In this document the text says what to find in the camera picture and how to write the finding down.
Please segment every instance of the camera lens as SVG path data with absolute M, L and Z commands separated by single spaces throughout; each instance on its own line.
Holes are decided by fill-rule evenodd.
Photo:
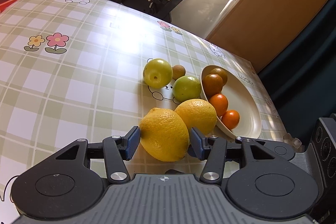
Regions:
M 332 178 L 336 173 L 336 158 L 331 158 L 328 164 L 328 176 Z
M 326 161 L 331 149 L 330 139 L 327 137 L 323 140 L 322 148 L 321 148 L 321 157 L 323 161 Z
M 316 141 L 319 143 L 322 139 L 322 128 L 319 127 L 316 131 Z

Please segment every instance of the brown wooden panel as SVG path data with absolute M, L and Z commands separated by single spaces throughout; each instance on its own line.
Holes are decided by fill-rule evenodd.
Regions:
M 327 0 L 240 0 L 207 40 L 265 67 L 311 21 Z

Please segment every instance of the citrus fruit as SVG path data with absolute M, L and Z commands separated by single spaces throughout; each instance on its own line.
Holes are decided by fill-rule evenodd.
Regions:
M 142 147 L 158 160 L 181 160 L 188 150 L 187 127 L 171 109 L 152 108 L 140 121 L 139 128 Z
M 170 64 L 161 58 L 150 60 L 143 69 L 145 83 L 155 89 L 168 85 L 173 77 L 173 69 Z
M 193 76 L 182 76 L 173 85 L 173 95 L 180 102 L 196 99 L 201 94 L 201 82 Z
M 185 76 L 185 68 L 181 65 L 175 65 L 173 69 L 173 79 L 177 80 L 182 76 Z
M 210 133 L 217 121 L 215 108 L 202 99 L 191 99 L 179 104 L 175 112 L 182 118 L 188 131 L 197 127 L 203 134 Z
M 203 90 L 206 96 L 213 96 L 221 93 L 223 89 L 223 79 L 219 75 L 207 75 L 202 80 Z
M 227 73 L 222 68 L 212 69 L 209 74 L 210 75 L 211 74 L 219 75 L 223 80 L 223 85 L 225 85 L 227 83 Z
M 227 129 L 234 129 L 239 123 L 239 113 L 236 110 L 228 110 L 222 116 L 221 121 L 227 127 Z
M 223 94 L 215 94 L 209 99 L 209 103 L 213 105 L 216 110 L 217 116 L 223 116 L 224 113 L 227 111 L 227 107 L 229 102 L 227 98 Z

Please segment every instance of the yellow flower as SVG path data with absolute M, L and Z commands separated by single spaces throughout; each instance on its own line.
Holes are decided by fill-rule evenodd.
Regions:
M 32 46 L 34 45 L 35 47 L 39 47 L 41 43 L 43 43 L 45 40 L 42 38 L 41 35 L 38 35 L 37 37 L 29 37 L 29 42 L 28 45 Z

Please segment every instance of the bowl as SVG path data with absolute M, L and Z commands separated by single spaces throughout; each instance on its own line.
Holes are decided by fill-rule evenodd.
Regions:
M 202 81 L 203 78 L 215 68 L 221 67 L 209 65 L 204 67 L 201 72 L 201 98 L 206 101 L 209 101 L 210 98 L 207 98 L 204 93 Z M 221 122 L 219 117 L 217 117 L 216 125 L 221 131 L 233 139 L 237 136 L 255 139 L 259 138 L 261 133 L 261 118 L 257 105 L 255 104 L 251 94 L 236 76 L 224 68 L 221 69 L 225 70 L 227 73 L 227 83 L 223 86 L 221 93 L 226 96 L 229 102 L 228 110 L 234 109 L 238 111 L 240 120 L 237 127 L 232 130 L 229 130 Z

